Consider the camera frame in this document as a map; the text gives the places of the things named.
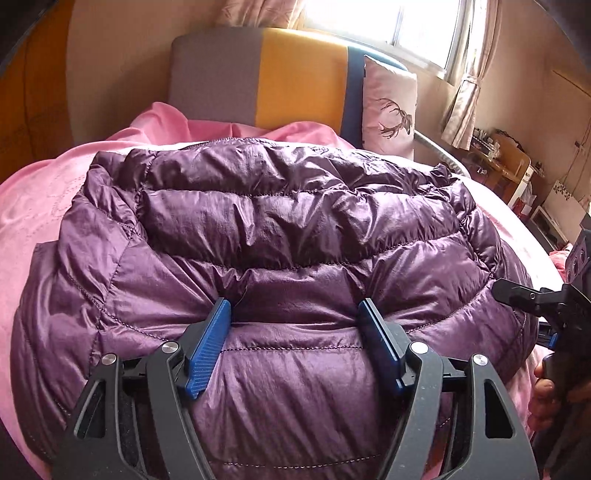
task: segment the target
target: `wall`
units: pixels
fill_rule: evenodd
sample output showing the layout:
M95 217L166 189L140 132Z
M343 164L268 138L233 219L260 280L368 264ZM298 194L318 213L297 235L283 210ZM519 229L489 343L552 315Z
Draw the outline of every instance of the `wall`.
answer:
M76 144L104 140L165 101L172 41L213 25L224 0L76 0L67 88Z
M591 141L578 155L574 145L582 141L590 118L591 74L567 38L559 33L548 51L543 92L531 119L531 156L544 164L546 191L568 173L564 184L577 200L590 193Z
M534 0L503 1L496 53L482 82L477 127L500 128L528 150L543 90L545 59L558 32Z
M423 69L409 64L407 67L417 75L418 81L416 128L445 147L441 140L441 121L456 93L456 88ZM432 166L440 161L431 150L422 145L415 145L414 159Z

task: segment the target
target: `stitching seam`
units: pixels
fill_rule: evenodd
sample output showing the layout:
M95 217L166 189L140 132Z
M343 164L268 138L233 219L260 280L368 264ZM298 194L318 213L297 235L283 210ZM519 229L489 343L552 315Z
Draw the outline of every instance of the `stitching seam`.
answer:
M128 238L127 244L125 245L125 248L121 252L121 256L119 257L119 261L117 262L117 265L115 267L115 270L113 270L113 274L111 275L111 280L109 280L109 286L107 287L107 293L105 295L105 301L109 297L109 295L111 295L111 293L112 293L111 292L111 288L113 286L113 280L115 279L115 276L117 275L117 272L119 271L119 267L121 266L121 262L123 261L123 256L125 255L125 252L127 252L127 249L129 248L129 244L130 243L131 243L131 238Z
M317 262L314 264L309 264L309 265L300 265L300 264L295 264L293 267L279 267L279 268L269 268L269 267L249 267L249 266L235 266L235 265L225 265L225 264L221 264L221 263L216 263L216 262L212 262L210 260L203 260L200 258L190 258L190 257L183 257L185 260L192 260L194 262L199 262L199 263L206 263L209 265L214 265L215 267L222 267L222 268L233 268L234 270L238 270L238 271L242 271L242 270L252 270L252 269L259 269L259 270L268 270L268 271L280 271L280 270L299 270L301 268L314 268L314 267L319 267L321 265L357 265L360 264L362 262L365 262L366 260L371 260L374 257L377 257L383 253L389 252L391 250L394 250L396 248L399 247L406 247L408 245L412 245L418 242L435 242L438 240L442 240L444 238L449 238L451 236L457 235L459 233L459 231L455 231L455 232L451 232L448 233L446 235L442 235L442 236L438 236L436 238L419 238L419 239L415 239L415 240L411 240L410 242L403 242L401 244L396 244L396 245L392 245L391 247L388 248L384 248L382 250L379 250L377 252L372 253L371 255L361 258L359 260L343 260L343 261L334 261L334 262Z
M222 465L228 465L228 466L248 466L248 467L253 467L253 468L275 468L278 470L297 470L297 469L323 468L323 467L333 466L333 465L343 465L344 463L362 462L364 460L370 460L372 458L377 458L380 456L382 456L381 453L378 455L369 455L367 457L353 458L351 460L343 460L340 462L321 463L319 465L296 465L296 466L252 465L250 463L221 462L219 460L212 460L209 463L218 462L218 463L221 463Z
M444 426L444 425L445 425L445 424L446 424L448 421L450 421L451 419L452 419L451 417L448 417L448 418L446 418L445 420L443 420L443 422L442 422L442 423L440 423L439 425L437 425L437 427L436 427L436 428L437 428L437 429L440 429L441 427L443 427L443 426Z
M41 450L41 453L43 453L43 454L45 455L45 457L46 457L48 460L52 460L52 458L53 458L53 455L49 455L49 453L47 453L47 452L45 451L45 449L44 449L44 448L43 448L43 447L42 447L42 446L39 444L39 442L37 442L37 440L35 439L35 437L34 437L33 435L31 435L31 434L30 434L28 431L26 431L26 430L23 430L22 432L23 432L23 433L24 433L24 434L27 436L27 438L28 438L29 440L31 440L31 441L32 441L33 445L34 445L36 448L38 448L39 450Z
M507 352L509 350L511 350L513 348L513 345L516 343L516 341L523 336L523 331L525 330L525 322L527 321L527 316L528 315L529 315L528 313L525 314L525 316L523 318L523 323L521 324L521 328L519 329L519 332L515 335L515 337L513 338L513 340L511 340L511 342L509 343L509 345L507 345L506 348L503 350L503 353L500 356L500 360L499 360L497 366L498 365L502 365L502 364L505 363L505 361L507 359L507 356L506 356ZM513 311L513 316L515 318L517 318L517 315L515 315L515 312L514 311Z
M35 354L35 350L33 349L33 345L31 344L31 339L29 338L29 333L28 330L26 328L22 328L22 335L25 337L25 341L27 342L27 345L29 347L29 350L31 351L32 355L33 355L33 362L35 363L35 366L37 367L37 373L41 373L43 372L43 370L41 369L41 366L39 364L39 359L37 358L36 354ZM40 378L42 380L42 382L46 385L47 387L47 381L46 379L43 377L43 375L40 375ZM53 402L58 406L58 408L62 411L62 413L66 416L69 417L70 413L66 410L66 408L55 398L54 395L52 395Z
M141 333L142 335L155 338L156 340L162 340L163 342L170 341L168 338L162 338L162 337L159 337L157 335L152 335L151 333L148 333L148 332L143 332L142 330L139 330L136 327L133 327L133 326L131 326L131 325L123 322L122 320L119 320L116 316L111 315L109 312L107 312L105 310L104 307L101 307L99 305L99 303L85 289L83 289L80 285L78 285L78 283L76 282L76 280L74 280L72 278L72 276L68 272L66 272L66 275L68 276L68 278L70 279L70 281L76 286L76 288L78 288L78 290L80 290L82 292L82 294L88 300L90 300L96 308L98 308L100 310L101 313L103 313L104 315L106 315L110 319L114 320L116 323L120 324L121 326L127 327L128 329L133 330L134 332L138 332L138 333Z
M134 202L135 202L135 212L134 212L134 214L135 214L135 217L136 218L138 216L139 201L141 200L142 192L145 190L146 183L148 182L148 173L150 172L150 169L152 168L152 163L154 163L154 160L156 160L156 155L158 153L159 152L151 152L152 160L150 160L148 162L148 164L146 165L146 169L145 169L145 172L144 172L144 181L140 182L138 191L136 192L136 194L134 196Z
M211 140L208 142L203 142L203 143L199 143L199 144L195 144L195 145L188 145L184 148L182 148L182 150L187 150L187 151L191 151L191 152L195 152L195 154L197 155L199 152L201 152L201 150L206 149L207 147L212 147L214 145L218 145L221 144L223 142L227 142L229 140L236 140L236 138L234 137L226 137L226 138L218 138L217 140ZM280 147L280 145L278 145L276 142L267 140L267 139L263 139L263 138L241 138L240 139L241 144L240 146L244 146L245 144L250 144L250 145L266 145L267 147L271 147L271 148L277 148ZM317 153L326 153L329 149L327 147L322 147L321 145L305 145L306 148L317 152ZM337 150L339 152L342 152L343 150L340 148L332 148L332 150ZM162 151L162 153L166 154L169 153L170 151ZM146 184L147 184L147 177L148 177L148 172L152 166L152 163L155 160L156 154L160 153L160 152L156 152L156 153L152 153L152 155L154 156L154 158L150 161L150 163L148 164L146 173L144 175L144 182L142 182L141 185L141 190L150 190L152 192L158 192L159 190L154 190L154 189L148 189L146 188ZM364 164L373 164L373 163L383 163L383 164L387 164L389 166L391 165L395 165L397 166L394 162L389 161L387 159L384 158L379 158L377 157L375 154L371 153L371 152L367 152L364 151L362 153L363 156L360 156L357 158L357 160L359 160L361 163ZM408 171L408 168L406 167L401 167L401 166L397 166L398 168L404 170L404 171ZM420 172L420 176L423 178L426 178L427 175ZM181 190L176 190L176 189L162 189L162 190L175 190L177 192L181 191ZM306 193L315 193L315 192L328 192L332 189L321 189L321 190L299 190L298 192L306 192ZM268 194L262 194L262 195L248 195L248 194L241 194L241 193L237 193L237 192L224 192L221 190L186 190L189 192L221 192L221 193L234 193L236 195L241 195L241 196L267 196ZM408 196L422 196L422 197L428 197L428 194L421 194L421 193L417 193L417 194L406 194Z
M95 345L96 345L96 342L99 341L99 322L100 322L100 314L98 314L97 319L96 319L96 323L95 323L96 333L95 333L94 339L92 340L92 345L90 346L90 354L88 355L88 377L86 378L86 380L88 380L90 378L90 376L92 375L92 354L95 353Z
M103 210L102 208L96 206L94 203L91 203L89 200L89 205L92 205L94 208L96 208L100 213L103 213L109 220L113 220L115 223L118 223L119 225L121 225L123 228L125 228L126 230L129 230L129 233L135 233L137 235L137 232L135 231L136 225L127 225L123 222L120 222L118 220L115 220L111 214L105 210Z
M339 349L357 349L363 350L362 346L356 345L343 345L343 346L302 346L302 347L274 347L274 346L250 346L250 347L239 347L239 348L226 348L220 353L224 352L243 352L243 351L260 351L260 350L271 350L271 351L292 351L292 350L339 350Z
M436 325L436 324L438 324L438 323L440 323L440 322L443 322L444 320L447 320L447 319L449 319L450 317L453 317L453 316L454 316L454 315L455 315L457 312L459 312L460 310L462 310L462 309L466 308L466 307L467 307L468 305L470 305L470 304L471 304L471 303L472 303L474 300L476 300L476 297L477 297L478 295L480 295L480 293L481 293L481 292L482 292L482 291L483 291L483 290L484 290L484 289L485 289L485 288L488 286L488 282L489 282L489 280L487 280L487 281L486 281L486 283L484 284L484 286L483 286L482 288L480 288L480 289L479 289L479 290L478 290L478 291L477 291L477 292L474 294L474 296L473 296L473 297L472 297L470 300L468 300L468 301L467 301L467 302L466 302L464 305L462 305L462 306L460 306L460 307L456 308L456 309L455 309L453 312L451 312L451 313L450 313L450 314L449 314L447 317L445 317L445 318L442 318L442 319L440 319L440 320L435 320L435 322L427 323L426 325L421 325L420 327L416 327L416 328L413 328L413 329L411 329L411 330L408 330L408 331L407 331L407 334L408 334L408 333L412 333L412 332L416 332L417 330L421 330L421 329L424 329L424 328L426 328L426 327L430 327L431 325Z
M232 195L236 195L238 197L245 197L245 198L250 198L250 199L262 198L262 197L296 197L300 193L308 193L310 195L316 195L316 194L325 194L325 193L333 193L333 192L349 193L349 194L356 196L358 198L365 198L365 197L371 197L377 193L388 193L391 195L404 195L407 197L423 197L428 200L435 200L435 201L439 201L440 203L442 203L441 200L434 199L429 193L406 193L406 192L391 192L391 191L384 191L384 192L378 191L378 192L364 193L364 192L356 192L352 189L292 190L290 192L273 192L273 193L241 193L241 192L234 192L233 190L216 190L216 189L199 190L199 189L149 189L149 188L144 188L142 191L143 192L223 193L223 194L232 194Z

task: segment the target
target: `blue clamp pad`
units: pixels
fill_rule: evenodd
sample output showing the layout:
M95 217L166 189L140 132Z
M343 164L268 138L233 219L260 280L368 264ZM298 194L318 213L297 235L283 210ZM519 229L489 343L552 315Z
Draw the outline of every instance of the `blue clamp pad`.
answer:
M552 335L552 337L550 338L550 343L548 344L548 348L550 350L554 350L554 347L556 346L557 341L558 341L558 332L555 333L554 335Z
M222 300L217 309L210 315L209 325L189 359L187 370L189 381L185 386L185 393L192 400L207 388L217 358L222 350L224 341L232 321L232 306L227 300Z
M365 350L381 377L382 385L394 396L401 395L406 390L402 382L404 351L401 347L406 349L406 344L410 342L404 330L398 324L393 325L393 328L387 326L370 299L359 304L358 322ZM400 337L406 340L404 345L400 345L394 337L398 330L404 334L404 337Z

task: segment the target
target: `purple down jacket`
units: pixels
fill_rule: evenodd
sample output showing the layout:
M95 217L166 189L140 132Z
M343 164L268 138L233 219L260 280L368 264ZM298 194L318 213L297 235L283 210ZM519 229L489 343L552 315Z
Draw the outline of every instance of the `purple down jacket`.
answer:
M146 355L220 296L233 325L192 408L219 479L376 473L401 407L363 350L364 297L411 339L484 353L509 380L537 321L491 285L530 279L457 177L408 165L253 139L99 153L59 240L37 245L15 317L12 386L30 446L54 457L103 354Z

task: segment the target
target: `finger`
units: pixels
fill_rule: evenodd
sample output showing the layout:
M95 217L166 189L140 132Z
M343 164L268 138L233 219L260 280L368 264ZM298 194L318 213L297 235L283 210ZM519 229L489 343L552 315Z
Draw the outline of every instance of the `finger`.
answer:
M560 402L558 400L540 401L533 398L528 405L530 413L539 419L549 419L558 413L560 410Z
M539 419L538 417L531 415L527 419L527 426L531 428L534 432L539 432L541 430L545 430L550 428L552 425L553 419Z
M556 395L554 382L546 378L538 380L534 385L532 394L535 398L539 398L540 400L552 400Z
M539 363L538 366L534 368L534 375L537 378L542 378L542 375L544 375L544 364L543 363Z
M582 401L591 400L591 380L588 380L578 387L572 389L569 392L567 399L571 403L579 403Z

